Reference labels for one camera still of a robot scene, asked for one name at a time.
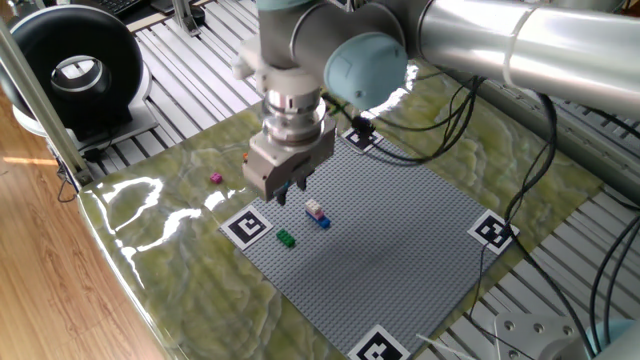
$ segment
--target glossy tabletop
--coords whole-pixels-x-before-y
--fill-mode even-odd
[[[414,64],[408,78],[434,71]],[[406,89],[373,113],[407,126],[431,125],[447,115],[457,86],[446,76],[409,80]],[[242,177],[241,163],[249,138],[260,129],[257,108],[83,188],[81,209],[107,261],[168,357],[342,359],[218,230],[256,198]],[[407,133],[378,124],[378,130],[417,154],[435,150],[444,129]],[[427,166],[501,214],[543,145],[530,131],[478,100],[460,142]],[[214,172],[224,178],[219,185],[209,180]],[[514,220],[521,240],[529,249],[535,247],[600,184],[558,154]],[[485,286],[521,258],[515,249],[505,255],[490,269],[491,281]],[[468,308],[471,300],[470,293],[459,310]],[[451,314],[447,323],[458,316],[459,312]]]

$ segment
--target lego baseplate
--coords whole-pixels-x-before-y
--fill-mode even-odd
[[[251,214],[231,225],[262,236],[247,237],[244,254],[343,354],[377,325],[413,353],[416,334],[431,334],[477,281],[482,244],[467,230],[486,209],[425,167],[387,165],[348,146],[336,142],[286,206],[251,204],[272,228]],[[307,216],[309,199],[330,228]],[[278,240],[281,229],[294,247]],[[484,269],[496,259],[486,251]]]

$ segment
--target metal pole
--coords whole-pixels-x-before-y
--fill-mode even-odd
[[[92,181],[80,153],[71,141],[62,121],[47,98],[42,86],[29,67],[7,25],[0,20],[0,61],[25,102],[51,140],[54,151],[67,165],[75,181],[81,186]]]
[[[200,35],[200,29],[193,20],[191,15],[191,7],[189,0],[172,0],[174,9],[174,18],[180,24],[180,27],[191,36]]]
[[[427,61],[637,117],[640,20],[490,0],[435,0],[421,22]]]

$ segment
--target pink lego brick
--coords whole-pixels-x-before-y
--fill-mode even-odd
[[[222,175],[220,175],[218,173],[213,173],[213,175],[211,175],[210,179],[214,183],[220,184],[222,182]]]
[[[324,211],[322,211],[322,210],[318,211],[318,212],[317,212],[317,213],[315,213],[315,214],[312,214],[312,213],[310,213],[310,212],[308,212],[308,213],[309,213],[309,215],[311,215],[311,216],[312,216],[314,219],[316,219],[316,220],[320,220],[320,219],[322,219],[322,218],[324,217]]]

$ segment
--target gray cylindrical arm segment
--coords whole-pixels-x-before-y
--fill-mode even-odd
[[[420,56],[420,23],[431,0],[376,0],[393,13],[404,32],[405,48],[410,58]]]
[[[434,0],[420,44],[433,64],[621,115],[640,113],[637,19],[505,1]]]
[[[394,14],[378,4],[347,13],[332,3],[315,1],[284,10],[260,11],[259,15],[265,61],[281,69],[302,67],[320,82],[329,57],[357,35],[381,32],[400,43],[405,41]]]
[[[385,33],[403,43],[400,24],[386,8],[368,4],[355,12],[326,5],[317,8],[299,27],[293,50],[295,62],[320,81],[327,61],[342,44],[365,33]]]

